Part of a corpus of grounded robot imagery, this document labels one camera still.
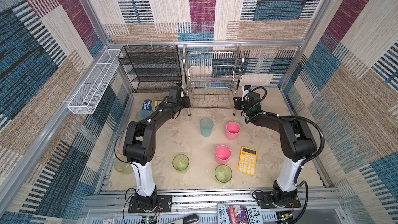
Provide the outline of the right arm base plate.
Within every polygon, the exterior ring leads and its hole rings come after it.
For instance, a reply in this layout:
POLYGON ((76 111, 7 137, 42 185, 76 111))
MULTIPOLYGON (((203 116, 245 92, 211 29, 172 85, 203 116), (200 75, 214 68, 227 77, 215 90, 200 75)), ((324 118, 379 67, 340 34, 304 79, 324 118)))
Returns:
POLYGON ((255 190, 252 192, 252 197, 262 209, 300 208, 302 206, 297 190, 282 193, 255 190))

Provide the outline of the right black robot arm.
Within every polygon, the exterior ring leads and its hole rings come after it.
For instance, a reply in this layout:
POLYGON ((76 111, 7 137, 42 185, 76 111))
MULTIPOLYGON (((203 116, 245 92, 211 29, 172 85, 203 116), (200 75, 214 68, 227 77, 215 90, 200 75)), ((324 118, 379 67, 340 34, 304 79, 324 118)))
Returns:
POLYGON ((282 152, 285 156, 283 168, 274 181, 272 203, 284 207, 296 198, 298 183, 305 164, 318 157, 324 149, 325 137, 321 128, 312 120, 296 115, 279 115, 261 108, 265 95, 254 90, 243 97, 235 97, 234 109, 243 112, 245 123, 264 127, 279 133, 282 152))

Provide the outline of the teal translucent cup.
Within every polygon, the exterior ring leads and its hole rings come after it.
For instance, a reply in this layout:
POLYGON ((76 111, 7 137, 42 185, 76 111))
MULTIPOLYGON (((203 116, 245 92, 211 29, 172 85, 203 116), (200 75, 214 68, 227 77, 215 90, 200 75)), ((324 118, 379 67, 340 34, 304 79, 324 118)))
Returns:
POLYGON ((210 118, 203 118, 200 120, 200 132, 205 138, 209 137, 212 133, 214 122, 210 118))

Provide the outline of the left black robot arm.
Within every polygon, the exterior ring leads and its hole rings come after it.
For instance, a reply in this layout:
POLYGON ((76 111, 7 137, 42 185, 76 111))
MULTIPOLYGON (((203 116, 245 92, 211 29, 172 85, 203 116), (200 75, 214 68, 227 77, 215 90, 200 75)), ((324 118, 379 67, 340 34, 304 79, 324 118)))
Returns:
POLYGON ((133 168, 139 196, 149 198, 156 190, 151 168, 156 150, 156 132, 164 123, 178 116, 182 109, 189 107, 188 96, 168 96, 146 119, 129 123, 122 151, 133 168))

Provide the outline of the silver wire dish rack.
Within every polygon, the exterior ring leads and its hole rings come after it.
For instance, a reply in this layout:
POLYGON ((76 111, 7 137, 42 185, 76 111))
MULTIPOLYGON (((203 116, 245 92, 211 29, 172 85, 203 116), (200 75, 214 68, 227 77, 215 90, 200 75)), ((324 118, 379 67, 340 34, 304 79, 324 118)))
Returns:
POLYGON ((182 66, 191 108, 233 109, 243 77, 244 50, 227 48, 182 50, 182 66))

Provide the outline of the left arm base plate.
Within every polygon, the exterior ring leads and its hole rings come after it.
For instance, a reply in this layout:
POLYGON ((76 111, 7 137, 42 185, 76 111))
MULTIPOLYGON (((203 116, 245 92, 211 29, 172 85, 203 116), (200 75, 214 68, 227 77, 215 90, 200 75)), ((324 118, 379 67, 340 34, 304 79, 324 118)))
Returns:
POLYGON ((171 212, 173 196, 172 195, 158 195, 151 197, 143 197, 135 194, 130 200, 128 213, 137 214, 144 213, 155 213, 160 209, 161 213, 171 212))

